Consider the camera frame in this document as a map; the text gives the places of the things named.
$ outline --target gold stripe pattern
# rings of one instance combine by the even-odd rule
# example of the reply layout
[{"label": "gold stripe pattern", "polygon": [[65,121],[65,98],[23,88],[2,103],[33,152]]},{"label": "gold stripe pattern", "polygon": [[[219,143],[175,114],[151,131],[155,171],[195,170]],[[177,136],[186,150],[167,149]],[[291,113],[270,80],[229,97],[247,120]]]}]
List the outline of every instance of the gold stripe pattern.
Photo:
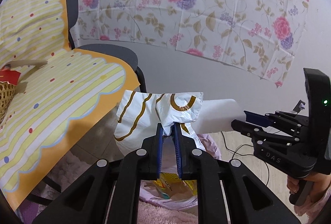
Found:
[{"label": "gold stripe pattern", "polygon": [[158,116],[158,119],[159,119],[159,120],[161,120],[161,119],[160,119],[160,115],[158,114],[158,109],[156,109],[156,105],[157,105],[158,102],[162,99],[162,97],[164,96],[164,94],[165,94],[165,93],[163,93],[163,94],[161,95],[161,97],[157,98],[157,99],[156,99],[156,102],[155,102],[155,112],[156,112],[156,115]]},{"label": "gold stripe pattern", "polygon": [[183,131],[186,131],[188,134],[190,134],[187,127],[185,126],[185,123],[181,123],[180,126],[182,127]]},{"label": "gold stripe pattern", "polygon": [[185,106],[178,106],[176,104],[176,102],[175,102],[175,93],[173,93],[173,94],[171,94],[171,97],[170,97],[170,104],[173,107],[173,109],[175,109],[175,110],[177,110],[179,112],[184,112],[184,111],[189,110],[193,106],[193,104],[195,102],[195,99],[196,99],[195,96],[191,96],[191,99],[187,103],[187,105],[185,105]]},{"label": "gold stripe pattern", "polygon": [[125,114],[127,108],[128,108],[129,105],[131,104],[131,102],[132,102],[132,100],[133,100],[133,96],[134,96],[135,93],[136,93],[136,92],[132,92],[132,93],[131,93],[130,99],[129,99],[129,101],[127,102],[126,106],[124,107],[123,112],[122,112],[122,114],[120,115],[120,119],[117,121],[118,123],[121,123],[121,122],[122,122],[122,118],[123,118],[123,116],[124,116],[124,114]]},{"label": "gold stripe pattern", "polygon": [[145,110],[146,110],[146,102],[152,97],[152,94],[150,93],[148,95],[148,97],[143,101],[143,105],[141,107],[141,111],[140,111],[140,114],[137,116],[136,120],[134,121],[133,123],[133,126],[131,128],[131,130],[129,131],[129,133],[127,135],[124,135],[120,138],[116,138],[115,137],[115,140],[118,141],[118,142],[121,142],[123,141],[125,138],[127,138],[128,136],[130,136],[132,134],[132,132],[135,130],[135,128],[137,127],[137,124],[138,124],[138,121],[139,119],[143,116]]}]

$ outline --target black cable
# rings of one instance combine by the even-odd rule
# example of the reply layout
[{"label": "black cable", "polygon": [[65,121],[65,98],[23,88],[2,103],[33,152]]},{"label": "black cable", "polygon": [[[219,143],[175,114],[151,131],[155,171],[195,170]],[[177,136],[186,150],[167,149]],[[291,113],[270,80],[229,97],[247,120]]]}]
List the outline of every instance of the black cable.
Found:
[{"label": "black cable", "polygon": [[[232,155],[231,160],[233,159],[233,157],[235,156],[235,154],[240,155],[240,156],[254,156],[253,154],[239,154],[239,153],[237,153],[237,151],[238,151],[240,148],[242,148],[243,146],[251,146],[251,147],[253,147],[252,145],[243,144],[243,145],[241,145],[240,147],[238,147],[238,148],[236,149],[236,151],[233,151],[233,150],[229,149],[229,148],[226,146],[225,136],[224,136],[224,134],[223,134],[222,131],[221,131],[221,134],[222,134],[222,136],[223,136],[223,140],[224,140],[225,148],[226,148],[228,151],[233,152],[233,155]],[[268,180],[267,180],[267,183],[266,183],[266,186],[267,186],[268,183],[269,183],[269,179],[270,179],[270,170],[269,170],[269,167],[268,167],[267,163],[266,163],[265,161],[263,161],[263,162],[265,163],[265,165],[267,166],[267,169],[268,169]]]},{"label": "black cable", "polygon": [[234,157],[235,154],[239,154],[239,153],[237,153],[237,151],[238,151],[239,149],[241,149],[243,146],[251,146],[251,145],[243,144],[243,145],[241,145],[240,147],[238,147],[238,148],[234,151],[234,153],[233,153],[233,155],[232,155],[232,157],[231,157],[231,160],[233,159],[233,157]]}]

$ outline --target woven basket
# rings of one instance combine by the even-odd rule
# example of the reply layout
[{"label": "woven basket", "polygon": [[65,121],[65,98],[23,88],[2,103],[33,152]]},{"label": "woven basket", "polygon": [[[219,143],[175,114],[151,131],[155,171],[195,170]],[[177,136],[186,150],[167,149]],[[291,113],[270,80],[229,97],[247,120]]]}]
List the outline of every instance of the woven basket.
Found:
[{"label": "woven basket", "polygon": [[0,124],[5,117],[10,101],[14,97],[15,90],[15,85],[0,82]]},{"label": "woven basket", "polygon": [[[21,61],[11,61],[8,62],[1,70],[6,68],[13,68],[13,67],[22,67],[25,65],[32,65],[41,67],[46,65],[47,61],[45,60],[21,60]],[[8,110],[8,106],[10,101],[13,99],[15,94],[16,86],[9,84],[7,82],[0,82],[0,124],[3,121],[5,114]]]}]

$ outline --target human hand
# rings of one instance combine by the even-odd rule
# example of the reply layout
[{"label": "human hand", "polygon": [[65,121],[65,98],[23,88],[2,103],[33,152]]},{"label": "human hand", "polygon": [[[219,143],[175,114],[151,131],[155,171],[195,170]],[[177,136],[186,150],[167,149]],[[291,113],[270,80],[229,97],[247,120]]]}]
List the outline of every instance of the human hand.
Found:
[{"label": "human hand", "polygon": [[[331,175],[312,172],[305,178],[305,180],[314,182],[309,196],[312,202],[315,203],[323,197],[330,186]],[[290,190],[290,193],[297,193],[299,190],[299,180],[287,176],[287,188]]]}]

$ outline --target yellow striped paper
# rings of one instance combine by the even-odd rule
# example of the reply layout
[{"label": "yellow striped paper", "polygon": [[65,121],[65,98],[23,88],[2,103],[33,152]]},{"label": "yellow striped paper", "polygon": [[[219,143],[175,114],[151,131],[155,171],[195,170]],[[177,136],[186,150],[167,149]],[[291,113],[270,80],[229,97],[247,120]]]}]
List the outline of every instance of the yellow striped paper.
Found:
[{"label": "yellow striped paper", "polygon": [[125,62],[71,51],[65,0],[9,0],[0,7],[0,64],[19,67],[16,94],[0,124],[0,188],[15,210],[56,162],[139,83]]}]

